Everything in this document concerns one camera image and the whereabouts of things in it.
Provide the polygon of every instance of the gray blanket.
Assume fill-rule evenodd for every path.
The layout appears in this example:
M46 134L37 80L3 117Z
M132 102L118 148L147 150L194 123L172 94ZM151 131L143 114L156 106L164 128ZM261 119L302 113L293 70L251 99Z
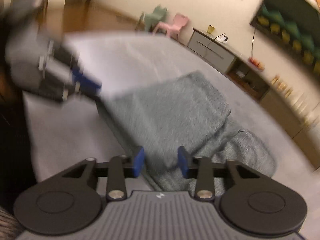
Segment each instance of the gray blanket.
M194 191L195 180L183 179L177 167L179 146L214 162L236 159L265 175L275 172L275 160L263 142L232 120L224 96L200 72L97 107L125 151L144 147L144 176L155 190ZM224 192L220 179L215 179L215 189L216 195Z

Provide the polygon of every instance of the blue object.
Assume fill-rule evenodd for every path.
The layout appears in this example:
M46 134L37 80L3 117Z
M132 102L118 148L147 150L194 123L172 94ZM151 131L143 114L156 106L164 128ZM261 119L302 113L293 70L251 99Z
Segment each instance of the blue object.
M186 150L183 146L178 148L178 166L182 172L182 175L185 179L188 179L188 160L186 157Z
M83 73L79 72L79 70L72 70L72 81L74 84L79 82L81 87L89 89L95 94L97 94L102 87L101 84L95 83L91 79L87 78Z
M140 147L138 153L135 155L133 160L133 175L134 178L138 177L140 174L140 171L144 164L144 149L143 147Z

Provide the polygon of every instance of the wooden floor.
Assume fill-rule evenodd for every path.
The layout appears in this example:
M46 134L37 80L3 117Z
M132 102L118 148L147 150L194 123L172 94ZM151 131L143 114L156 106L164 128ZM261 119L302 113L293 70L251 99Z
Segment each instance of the wooden floor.
M64 33L91 30L135 30L137 22L114 11L86 5L68 5L49 10L44 22L51 33L62 37Z

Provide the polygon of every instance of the pink chair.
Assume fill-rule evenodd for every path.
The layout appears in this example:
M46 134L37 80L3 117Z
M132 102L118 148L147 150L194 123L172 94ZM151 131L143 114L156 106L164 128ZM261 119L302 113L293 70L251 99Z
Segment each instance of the pink chair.
M173 19L173 24L168 24L164 22L159 22L155 29L153 30L153 35L157 32L158 29L164 29L167 31L167 37L170 38L172 34L176 34L179 37L180 30L182 27L186 26L189 22L189 18L177 13Z

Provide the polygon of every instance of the bed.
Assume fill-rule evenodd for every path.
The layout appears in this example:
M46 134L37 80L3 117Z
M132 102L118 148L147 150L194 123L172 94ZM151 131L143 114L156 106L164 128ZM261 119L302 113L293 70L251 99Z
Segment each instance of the bed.
M319 174L312 173L303 153L268 114L235 84L177 42L146 33L79 33L67 37L80 54L85 73L98 77L101 96L118 97L135 88L174 79L195 70L208 79L227 99L231 115L255 133L277 162L273 179L300 193L308 204L308 216L301 233L318 239L320 211L316 195ZM112 131L98 115L95 104L73 98L63 106L27 96L34 140L34 164L43 180L88 157L107 161L125 154ZM151 190L144 178L127 179L127 188ZM103 193L102 184L98 192Z

